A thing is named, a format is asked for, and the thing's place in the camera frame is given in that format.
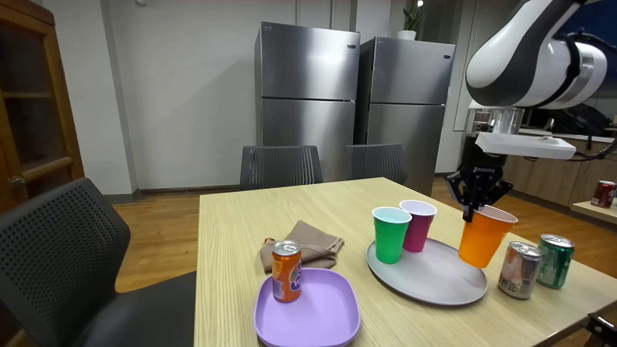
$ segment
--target napkin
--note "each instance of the napkin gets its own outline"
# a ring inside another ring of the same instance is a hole
[[[302,269],[331,269],[335,267],[335,257],[345,246],[341,238],[327,236],[306,222],[296,222],[285,240],[292,240],[302,257]],[[264,273],[271,273],[271,247],[275,240],[264,240],[260,249],[260,259]]]

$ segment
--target green cup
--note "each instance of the green cup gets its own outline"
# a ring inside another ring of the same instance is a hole
[[[402,255],[402,242],[410,215],[393,207],[377,207],[372,211],[373,247],[379,263],[395,265]]]

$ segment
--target chair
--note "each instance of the chair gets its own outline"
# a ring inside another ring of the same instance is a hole
[[[316,147],[244,147],[240,180],[242,190],[321,184],[321,167]]]
[[[0,217],[0,303],[42,347],[192,346],[194,274],[113,284],[129,228],[88,180]]]
[[[346,161],[350,180],[387,178],[400,186],[406,180],[400,145],[346,145]]]

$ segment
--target plastic cup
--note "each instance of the plastic cup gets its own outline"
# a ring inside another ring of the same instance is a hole
[[[375,257],[379,263],[395,265],[402,255],[402,240],[410,217],[395,207],[377,207],[372,211]]]
[[[458,259],[470,267],[485,269],[501,246],[503,236],[514,224],[518,224],[518,221],[505,211],[495,207],[478,209],[472,222],[464,224]]]
[[[422,253],[431,219],[437,215],[437,209],[424,201],[400,201],[399,207],[410,215],[402,249],[408,253]]]

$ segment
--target refrigerator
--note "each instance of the refrigerator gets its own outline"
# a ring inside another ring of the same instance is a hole
[[[352,143],[360,37],[262,24],[254,45],[256,143],[316,145],[323,180],[341,178]]]
[[[375,37],[360,47],[354,143],[402,147],[404,186],[429,195],[453,45]]]

